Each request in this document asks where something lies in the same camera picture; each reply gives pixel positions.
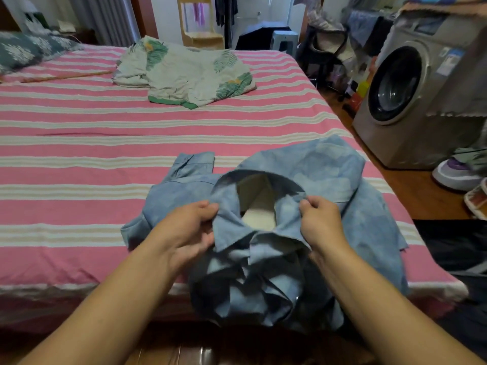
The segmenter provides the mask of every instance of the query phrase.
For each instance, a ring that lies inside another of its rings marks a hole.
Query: pink striped bedsheet
[[[123,52],[85,46],[0,85],[3,327],[47,331],[69,315],[127,256],[120,226],[140,213],[151,184],[180,152],[214,151],[214,171],[224,173],[257,151],[338,134],[366,158],[294,59],[278,51],[236,52],[258,88],[195,110],[152,104],[145,89],[113,85],[110,74],[19,82],[114,69]],[[412,298],[463,299],[466,287],[434,263],[369,160],[363,176],[382,192],[409,244],[402,257]],[[183,277],[157,317],[192,317]]]

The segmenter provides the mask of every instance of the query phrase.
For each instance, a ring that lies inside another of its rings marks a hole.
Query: wooden floor
[[[347,129],[380,169],[401,202],[416,219],[465,219],[461,194],[433,182],[430,172],[387,170],[365,147],[352,119],[335,94],[323,92]],[[43,336],[0,333],[0,364],[17,363]],[[261,327],[219,329],[208,323],[151,324],[127,365],[357,365],[376,363],[360,341],[332,333],[306,337]]]

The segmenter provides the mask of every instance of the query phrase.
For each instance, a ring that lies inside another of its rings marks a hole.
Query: chair backrest
[[[202,3],[208,4],[210,6],[210,29],[212,32],[215,32],[213,28],[213,5],[211,0],[177,0],[178,3],[178,11],[179,11],[179,27],[181,28],[181,37],[183,39],[183,45],[185,46],[192,46],[192,39],[189,37],[184,31],[184,14],[181,8],[181,4],[193,4],[193,3]]]

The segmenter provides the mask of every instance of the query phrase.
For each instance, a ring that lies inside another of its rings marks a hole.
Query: white flower print
[[[0,38],[18,38],[15,34],[10,32],[0,32]]]
[[[40,47],[42,52],[45,55],[49,55],[51,53],[52,46],[49,44],[47,40],[41,37],[29,36],[29,39],[34,42],[37,46]]]
[[[10,56],[12,56],[14,60],[18,61],[21,64],[27,64],[34,58],[33,54],[31,54],[30,51],[26,50],[23,47],[7,44],[5,44],[4,47],[10,54]]]
[[[53,37],[53,40],[58,42],[64,48],[70,48],[73,42],[67,38]]]

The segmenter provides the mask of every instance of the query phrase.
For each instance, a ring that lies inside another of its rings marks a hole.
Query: round glass door
[[[418,50],[409,46],[382,62],[369,89],[369,110],[375,120],[393,120],[406,108],[421,80],[422,65]]]

